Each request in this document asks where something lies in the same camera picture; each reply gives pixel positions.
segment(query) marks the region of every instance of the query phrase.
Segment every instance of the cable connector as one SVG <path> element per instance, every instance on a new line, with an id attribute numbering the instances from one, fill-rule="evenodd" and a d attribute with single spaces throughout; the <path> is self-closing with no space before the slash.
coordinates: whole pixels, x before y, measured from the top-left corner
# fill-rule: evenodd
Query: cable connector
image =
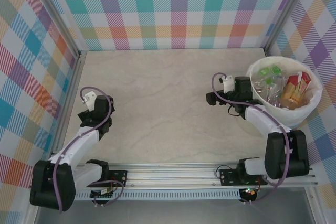
<path id="1" fill-rule="evenodd" d="M 234 91 L 235 90 L 235 80 L 233 79 L 232 76 L 227 76 L 224 77 L 222 76 L 222 81 L 223 81 L 223 92 L 226 94 L 229 91 Z"/>
<path id="2" fill-rule="evenodd" d="M 83 101 L 83 103 L 86 104 L 86 106 L 88 107 L 89 111 L 94 110 L 96 97 L 97 97 L 97 95 L 93 91 L 90 91 L 89 93 L 86 93 L 84 95 L 84 101 Z"/>

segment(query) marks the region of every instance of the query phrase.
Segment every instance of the beige floor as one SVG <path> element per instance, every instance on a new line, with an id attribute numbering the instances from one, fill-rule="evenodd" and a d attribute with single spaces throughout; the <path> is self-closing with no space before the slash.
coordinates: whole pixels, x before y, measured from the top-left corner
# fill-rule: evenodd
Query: beige floor
<path id="1" fill-rule="evenodd" d="M 79 90 L 95 86 L 114 98 L 110 132 L 84 157 L 109 163 L 224 162 L 265 152 L 266 139 L 248 122 L 210 106 L 212 75 L 245 75 L 262 49 L 91 51 Z M 86 109 L 79 97 L 65 143 Z"/>

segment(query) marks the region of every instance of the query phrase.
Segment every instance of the table surface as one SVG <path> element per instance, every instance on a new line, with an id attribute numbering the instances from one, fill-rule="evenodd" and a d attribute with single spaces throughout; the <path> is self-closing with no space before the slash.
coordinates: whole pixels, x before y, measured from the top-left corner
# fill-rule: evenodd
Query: table surface
<path id="1" fill-rule="evenodd" d="M 95 86 L 114 98 L 116 111 L 110 131 L 83 162 L 236 162 L 264 155 L 266 139 L 250 123 L 205 99 L 214 73 L 244 76 L 264 56 L 262 49 L 90 51 L 65 143 L 79 129 L 77 114 L 87 109 L 79 90 Z M 223 89 L 219 81 L 216 88 Z"/>

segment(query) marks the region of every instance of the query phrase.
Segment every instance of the plastic bag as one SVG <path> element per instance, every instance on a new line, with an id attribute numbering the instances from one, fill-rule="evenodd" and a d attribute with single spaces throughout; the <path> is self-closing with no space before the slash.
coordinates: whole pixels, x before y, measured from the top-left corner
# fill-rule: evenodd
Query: plastic bag
<path id="1" fill-rule="evenodd" d="M 322 97 L 323 86 L 317 76 L 310 70 L 310 68 L 297 60 L 293 60 L 290 58 L 285 58 L 282 56 L 272 56 L 262 58 L 255 63 L 253 63 L 247 70 L 246 76 L 249 76 L 251 82 L 253 82 L 256 73 L 267 66 L 271 66 L 272 64 L 280 65 L 282 69 L 284 69 L 287 73 L 295 72 L 295 71 L 305 71 L 311 77 L 311 83 L 306 92 L 305 98 L 309 100 L 309 103 L 305 106 L 297 108 L 295 110 L 288 110 L 283 108 L 277 108 L 273 105 L 266 102 L 252 85 L 253 98 L 260 100 L 266 110 L 274 116 L 279 122 L 284 124 L 285 126 L 294 128 L 297 127 L 304 119 L 309 116 L 309 114 L 317 107 Z"/>

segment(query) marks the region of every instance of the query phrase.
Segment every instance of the red and yellow package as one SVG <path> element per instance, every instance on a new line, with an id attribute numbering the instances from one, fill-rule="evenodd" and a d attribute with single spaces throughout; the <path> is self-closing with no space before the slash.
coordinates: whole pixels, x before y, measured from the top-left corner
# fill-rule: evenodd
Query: red and yellow package
<path id="1" fill-rule="evenodd" d="M 301 101 L 305 96 L 311 78 L 306 72 L 295 72 L 287 81 L 281 96 L 281 106 L 294 110 L 301 106 Z"/>

